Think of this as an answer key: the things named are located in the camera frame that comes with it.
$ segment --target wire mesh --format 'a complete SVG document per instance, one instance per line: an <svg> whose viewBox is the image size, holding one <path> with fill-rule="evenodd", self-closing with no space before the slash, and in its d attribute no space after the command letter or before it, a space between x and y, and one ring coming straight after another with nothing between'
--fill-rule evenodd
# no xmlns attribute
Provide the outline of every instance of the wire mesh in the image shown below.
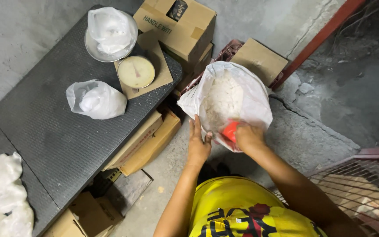
<svg viewBox="0 0 379 237"><path fill-rule="evenodd" d="M308 177L369 236L379 237L379 159L350 159ZM278 190L273 191L283 202Z"/></svg>

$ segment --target black rubber mat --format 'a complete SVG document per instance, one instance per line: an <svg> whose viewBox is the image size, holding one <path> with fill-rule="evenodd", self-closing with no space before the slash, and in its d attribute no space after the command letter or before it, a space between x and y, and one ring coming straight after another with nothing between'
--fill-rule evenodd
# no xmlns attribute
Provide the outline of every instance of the black rubber mat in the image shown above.
<svg viewBox="0 0 379 237"><path fill-rule="evenodd" d="M84 46L87 14L0 102L0 128L60 208L106 165L181 79L165 54L173 82L128 101L124 115L93 120L70 111L65 90L98 79L120 90L113 63Z"/></svg>
<svg viewBox="0 0 379 237"><path fill-rule="evenodd" d="M0 130L0 154L5 153L11 155L15 151L16 149ZM27 190L27 199L34 212L33 236L37 236L46 228L48 223L54 219L60 209L56 206L55 202L51 199L48 192L24 160L22 165L23 174L20 178L23 182L23 186Z"/></svg>

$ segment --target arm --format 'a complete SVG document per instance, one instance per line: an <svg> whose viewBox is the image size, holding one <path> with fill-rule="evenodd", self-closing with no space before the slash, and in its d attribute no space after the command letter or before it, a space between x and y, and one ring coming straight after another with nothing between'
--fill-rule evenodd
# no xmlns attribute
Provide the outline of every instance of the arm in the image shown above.
<svg viewBox="0 0 379 237"><path fill-rule="evenodd" d="M329 237L366 236L318 186L267 147L260 128L239 125L236 143L268 172L290 209L315 222Z"/></svg>
<svg viewBox="0 0 379 237"><path fill-rule="evenodd" d="M201 167L210 155L211 136L212 133L208 132L203 142L198 115L195 115L195 123L192 120L189 121L187 164L162 213L153 237L187 236L197 178Z"/></svg>

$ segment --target person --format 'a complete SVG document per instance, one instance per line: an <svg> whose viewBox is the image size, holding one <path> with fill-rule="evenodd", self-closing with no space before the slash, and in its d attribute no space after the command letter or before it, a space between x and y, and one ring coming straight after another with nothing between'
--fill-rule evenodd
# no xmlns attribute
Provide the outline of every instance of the person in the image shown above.
<svg viewBox="0 0 379 237"><path fill-rule="evenodd" d="M268 172L288 206L243 177L216 177L196 187L212 133L203 141L197 115L189 126L187 163L154 237L366 236L323 191L267 147L262 129L249 124L238 125L236 143Z"/></svg>

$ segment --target white powder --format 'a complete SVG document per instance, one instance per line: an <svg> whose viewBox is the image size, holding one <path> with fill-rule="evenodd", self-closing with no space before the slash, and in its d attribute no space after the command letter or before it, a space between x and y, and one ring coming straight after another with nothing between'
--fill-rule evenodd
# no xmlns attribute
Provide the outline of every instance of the white powder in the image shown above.
<svg viewBox="0 0 379 237"><path fill-rule="evenodd" d="M203 100L211 130L217 132L228 119L237 119L242 108L243 90L227 70L223 77L215 78L207 97Z"/></svg>

